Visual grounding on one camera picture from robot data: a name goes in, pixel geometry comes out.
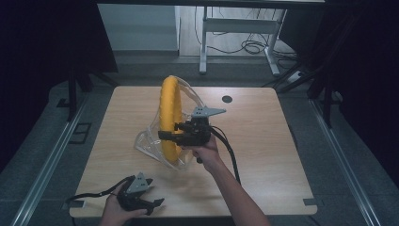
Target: white metal stand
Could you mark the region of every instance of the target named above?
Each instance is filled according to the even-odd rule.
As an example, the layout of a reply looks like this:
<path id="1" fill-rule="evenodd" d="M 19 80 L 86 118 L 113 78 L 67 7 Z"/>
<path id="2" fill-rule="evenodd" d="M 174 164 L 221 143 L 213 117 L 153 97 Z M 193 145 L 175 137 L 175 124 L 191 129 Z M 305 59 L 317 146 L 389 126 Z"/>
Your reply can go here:
<path id="1" fill-rule="evenodd" d="M 279 30 L 282 25 L 286 9 L 282 9 L 281 15 L 276 21 L 268 20 L 250 20 L 250 19 L 221 19 L 208 18 L 207 7 L 203 8 L 203 23 L 202 23 L 202 45 L 199 54 L 199 72 L 206 73 L 206 34 L 207 32 L 232 32 L 232 33 L 256 33 L 256 34 L 271 34 L 271 40 L 268 47 L 264 49 L 267 61 L 273 75 L 279 75 L 279 68 L 273 56 L 273 50 L 276 45 Z"/>

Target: yellow ring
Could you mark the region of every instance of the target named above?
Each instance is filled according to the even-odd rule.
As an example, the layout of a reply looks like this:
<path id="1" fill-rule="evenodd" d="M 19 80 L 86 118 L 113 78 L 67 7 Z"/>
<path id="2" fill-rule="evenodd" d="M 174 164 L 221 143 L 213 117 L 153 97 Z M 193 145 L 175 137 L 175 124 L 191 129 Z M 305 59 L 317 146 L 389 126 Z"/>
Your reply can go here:
<path id="1" fill-rule="evenodd" d="M 159 124 L 161 131 L 174 131 L 175 122 L 182 122 L 182 101 L 179 83 L 175 76 L 164 80 L 161 88 L 159 104 Z M 161 140 L 162 152 L 168 161 L 174 162 L 179 158 L 181 148 L 173 141 Z"/>

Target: floor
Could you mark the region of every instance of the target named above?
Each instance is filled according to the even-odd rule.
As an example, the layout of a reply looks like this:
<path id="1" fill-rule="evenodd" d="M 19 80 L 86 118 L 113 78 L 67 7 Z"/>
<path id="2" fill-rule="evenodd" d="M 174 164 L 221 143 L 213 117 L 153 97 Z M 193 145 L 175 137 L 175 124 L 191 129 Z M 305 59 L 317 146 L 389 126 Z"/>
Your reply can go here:
<path id="1" fill-rule="evenodd" d="M 253 16 L 253 12 L 256 12 L 256 9 L 244 9 L 242 12 L 232 13 L 238 13 L 237 15 L 245 18 L 248 14 L 248 17 Z M 208 61 L 208 73 L 200 75 L 199 46 L 192 45 L 192 43 L 197 45 L 198 42 L 196 42 L 195 30 L 189 29 L 189 27 L 193 28 L 189 23 L 194 23 L 194 14 L 195 8 L 182 9 L 180 56 L 119 55 L 116 56 L 116 60 L 120 73 L 108 74 L 108 76 L 123 86 L 159 86 L 162 78 L 169 74 L 180 76 L 192 86 L 261 87 L 275 79 L 263 54 L 254 56 L 247 52 L 239 52 L 233 56 L 210 51 L 209 54 L 212 57 Z M 230 15 L 225 8 L 221 10 L 214 8 L 214 16 L 218 14 Z M 198 8 L 198 18 L 200 17 L 200 8 Z M 236 42 L 239 47 L 240 41 L 245 40 L 247 35 L 215 36 L 215 40 L 210 37 L 208 43 L 231 51 L 237 46 L 217 44 L 219 39 L 227 37 L 229 40 L 224 40 L 222 43 Z M 279 48 L 289 51 L 289 47 L 283 43 L 279 45 Z M 285 61 L 279 65 L 279 68 L 284 71 L 292 63 L 292 61 Z M 67 85 L 66 83 L 59 84 L 49 93 L 49 104 L 21 149 L 0 174 L 0 222 L 2 224 L 22 222 L 16 215 L 22 213 L 27 218 L 27 221 L 24 221 L 27 225 L 72 225 L 68 212 L 61 210 L 61 206 L 67 197 L 75 193 L 113 90 L 103 80 L 95 76 L 91 78 L 94 83 L 93 91 L 91 93 L 78 92 L 78 99 L 81 103 L 86 103 L 78 122 L 91 124 L 86 141 L 83 144 L 70 143 L 69 141 L 82 139 L 79 134 L 72 134 L 67 139 L 67 143 L 61 145 L 64 150 L 54 170 L 50 173 L 48 181 L 45 183 L 41 181 L 42 191 L 32 193 L 36 191 L 34 188 L 37 186 L 34 183 L 37 182 L 46 159 L 53 152 L 54 147 L 59 145 L 60 135 L 68 126 L 65 121 L 68 117 L 68 109 L 57 107 L 60 99 L 68 98 Z M 357 198 L 359 194 L 356 194 L 356 191 L 359 190 L 354 190 L 353 185 L 349 183 L 351 180 L 345 176 L 347 173 L 342 168 L 333 145 L 328 141 L 322 124 L 318 121 L 316 110 L 307 98 L 308 87 L 309 83 L 306 83 L 290 92 L 280 93 L 279 101 L 292 130 L 312 193 L 317 200 L 318 212 L 313 216 L 270 216 L 272 224 L 397 225 L 399 222 L 398 188 L 344 120 L 339 106 L 335 105 L 331 112 L 333 135 L 339 141 L 339 148 L 342 149 L 350 169 L 356 175 L 360 191 L 365 193 L 365 196 L 361 197 L 367 198 L 379 222 L 370 224 L 365 219 L 364 213 L 370 213 L 370 209 L 367 209 L 370 206 L 362 205 L 368 202 Z M 79 218 L 75 223 L 97 225 L 98 221 L 97 218 Z M 232 225 L 230 218 L 135 219 L 132 223 L 133 225 Z"/>

